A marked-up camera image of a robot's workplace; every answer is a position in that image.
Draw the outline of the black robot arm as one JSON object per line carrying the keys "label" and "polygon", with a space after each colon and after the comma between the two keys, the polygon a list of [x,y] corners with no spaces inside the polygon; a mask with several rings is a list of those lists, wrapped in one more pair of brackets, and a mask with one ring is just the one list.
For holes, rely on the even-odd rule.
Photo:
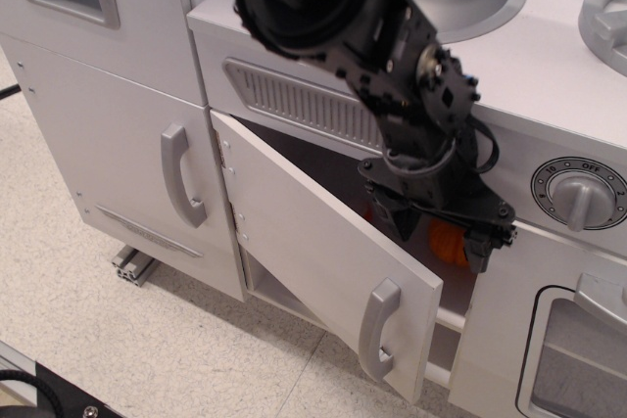
{"label": "black robot arm", "polygon": [[424,214],[462,231],[471,270],[514,237],[515,212],[483,181],[489,127],[471,110],[477,80],[464,73],[413,0],[235,0],[269,52],[333,73],[373,114],[382,155],[359,171],[381,217],[407,239]]}

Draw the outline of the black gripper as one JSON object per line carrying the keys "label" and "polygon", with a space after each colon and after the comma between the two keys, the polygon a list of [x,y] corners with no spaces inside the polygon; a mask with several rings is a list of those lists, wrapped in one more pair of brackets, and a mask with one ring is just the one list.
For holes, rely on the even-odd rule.
{"label": "black gripper", "polygon": [[424,214],[463,228],[470,270],[484,273],[493,250],[513,242],[515,210],[481,177],[458,161],[430,172],[392,171],[382,158],[365,159],[358,171],[378,216],[406,242]]}

